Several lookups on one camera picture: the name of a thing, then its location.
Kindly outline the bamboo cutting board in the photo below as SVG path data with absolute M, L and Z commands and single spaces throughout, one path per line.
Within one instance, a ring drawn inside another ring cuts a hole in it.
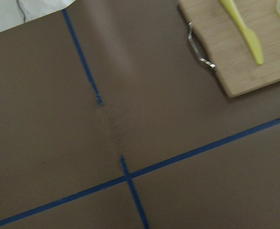
M 202 42 L 229 97 L 280 81 L 280 17 L 275 0 L 236 0 L 243 21 L 260 41 L 258 65 L 233 19 L 218 0 L 181 0 L 179 8 Z

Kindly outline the yellow plastic knife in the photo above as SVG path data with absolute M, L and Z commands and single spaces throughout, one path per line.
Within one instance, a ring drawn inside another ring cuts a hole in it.
M 235 1 L 220 0 L 220 3 L 222 4 L 223 8 L 227 11 L 228 15 L 231 17 L 231 19 L 239 29 L 240 33 L 242 34 L 256 64 L 262 65 L 264 63 L 264 55 L 261 42 L 257 34 L 244 22 Z

